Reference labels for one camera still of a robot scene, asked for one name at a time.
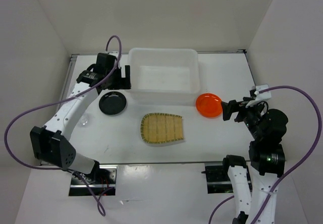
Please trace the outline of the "orange plastic plate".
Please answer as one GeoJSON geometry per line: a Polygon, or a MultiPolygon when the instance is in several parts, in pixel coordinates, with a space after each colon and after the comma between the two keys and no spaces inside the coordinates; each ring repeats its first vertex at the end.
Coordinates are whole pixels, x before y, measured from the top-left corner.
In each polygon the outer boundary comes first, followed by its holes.
{"type": "Polygon", "coordinates": [[[216,118],[223,112],[222,100],[215,94],[204,93],[197,97],[195,107],[197,111],[206,118],[216,118]]]}

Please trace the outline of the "woven bamboo tray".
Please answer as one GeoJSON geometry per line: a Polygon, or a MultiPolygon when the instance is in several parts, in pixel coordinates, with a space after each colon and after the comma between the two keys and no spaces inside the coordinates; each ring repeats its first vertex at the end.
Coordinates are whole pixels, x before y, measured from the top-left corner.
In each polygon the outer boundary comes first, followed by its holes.
{"type": "Polygon", "coordinates": [[[140,135],[147,144],[167,144],[184,140],[182,116],[148,113],[140,124],[140,135]]]}

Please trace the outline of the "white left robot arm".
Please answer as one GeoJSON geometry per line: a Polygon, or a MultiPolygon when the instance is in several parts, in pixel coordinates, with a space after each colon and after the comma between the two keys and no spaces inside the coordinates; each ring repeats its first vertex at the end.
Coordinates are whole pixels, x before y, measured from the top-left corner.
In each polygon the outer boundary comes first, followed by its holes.
{"type": "Polygon", "coordinates": [[[70,138],[87,108],[103,90],[117,93],[131,89],[131,67],[121,67],[120,58],[107,52],[99,53],[96,62],[77,77],[69,98],[56,114],[42,127],[32,128],[30,139],[36,159],[63,171],[76,172],[91,184],[109,175],[97,160],[77,153],[70,138]]]}

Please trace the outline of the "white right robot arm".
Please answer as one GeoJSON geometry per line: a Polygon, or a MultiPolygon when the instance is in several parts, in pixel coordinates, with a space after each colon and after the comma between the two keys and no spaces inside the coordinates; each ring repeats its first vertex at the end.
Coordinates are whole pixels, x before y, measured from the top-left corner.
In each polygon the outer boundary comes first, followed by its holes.
{"type": "Polygon", "coordinates": [[[285,170],[285,154],[281,145],[288,123],[278,109],[269,109],[262,101],[247,107],[248,98],[222,102],[223,119],[237,113],[235,122],[243,122],[253,141],[249,145],[250,166],[242,156],[227,155],[221,174],[230,180],[236,203],[233,223],[275,223],[278,187],[276,181],[285,170]]]}

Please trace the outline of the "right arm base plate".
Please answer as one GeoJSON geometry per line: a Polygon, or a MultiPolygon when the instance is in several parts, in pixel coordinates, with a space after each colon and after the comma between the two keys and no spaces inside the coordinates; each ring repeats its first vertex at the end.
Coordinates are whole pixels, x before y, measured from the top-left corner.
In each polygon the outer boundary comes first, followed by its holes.
{"type": "Polygon", "coordinates": [[[233,193],[233,187],[224,168],[224,160],[217,162],[207,162],[204,164],[205,170],[201,173],[206,177],[207,193],[233,193]]]}

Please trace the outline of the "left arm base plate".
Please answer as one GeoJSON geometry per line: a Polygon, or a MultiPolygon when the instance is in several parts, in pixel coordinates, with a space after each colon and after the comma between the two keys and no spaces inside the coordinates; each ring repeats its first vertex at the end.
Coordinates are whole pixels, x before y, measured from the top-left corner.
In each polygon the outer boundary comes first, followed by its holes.
{"type": "MultiPolygon", "coordinates": [[[[84,178],[96,197],[99,197],[99,195],[115,196],[118,166],[115,164],[103,164],[100,166],[100,169],[105,170],[107,174],[104,177],[100,177],[95,182],[89,180],[83,174],[81,174],[81,176],[84,178]]],[[[72,175],[69,196],[91,196],[91,193],[79,177],[72,175]]]]}

